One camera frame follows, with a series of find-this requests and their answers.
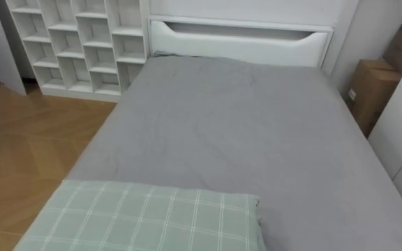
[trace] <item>light green checkered blanket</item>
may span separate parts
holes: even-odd
[[[263,251],[258,198],[106,181],[63,181],[17,251]]]

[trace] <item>bed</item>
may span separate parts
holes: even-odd
[[[158,28],[153,52],[190,56],[148,60],[68,180],[257,195],[269,251],[402,250],[402,198],[320,70],[327,42],[311,61],[265,65]]]

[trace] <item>headboard shelf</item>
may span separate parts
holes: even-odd
[[[149,18],[151,53],[237,59],[275,66],[321,67],[333,30],[191,17]]]

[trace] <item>white wall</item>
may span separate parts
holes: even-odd
[[[151,0],[151,13],[334,26],[346,0]]]
[[[15,23],[4,0],[0,0],[0,20],[21,77],[35,78],[29,59],[22,46],[22,41],[18,36]]]
[[[379,59],[402,24],[402,0],[360,0],[355,17],[332,73],[339,91],[348,82],[360,59]]]

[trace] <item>shelf compartment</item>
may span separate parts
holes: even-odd
[[[33,67],[41,88],[66,89],[59,69]]]
[[[41,14],[37,0],[7,0],[7,5],[13,13]]]
[[[76,17],[107,18],[103,0],[72,0]]]
[[[112,49],[87,47],[85,53],[90,72],[117,73]]]
[[[91,93],[93,86],[86,63],[82,59],[59,59],[68,90]]]
[[[113,36],[115,59],[122,63],[145,63],[144,40],[141,37]]]
[[[46,27],[52,30],[77,31],[70,0],[40,0]]]
[[[94,83],[95,93],[121,95],[119,79],[116,74],[90,73]]]
[[[140,0],[106,0],[108,18],[113,34],[143,36]]]
[[[50,43],[25,42],[27,57],[37,67],[58,68],[58,62]]]
[[[117,63],[117,68],[119,69],[119,80],[121,91],[124,92],[142,70],[142,64],[136,63]]]
[[[13,19],[22,40],[50,43],[41,15],[13,13]]]
[[[91,47],[111,48],[111,35],[107,20],[78,18],[82,44]]]
[[[50,31],[50,35],[58,57],[84,59],[83,47],[77,32]]]

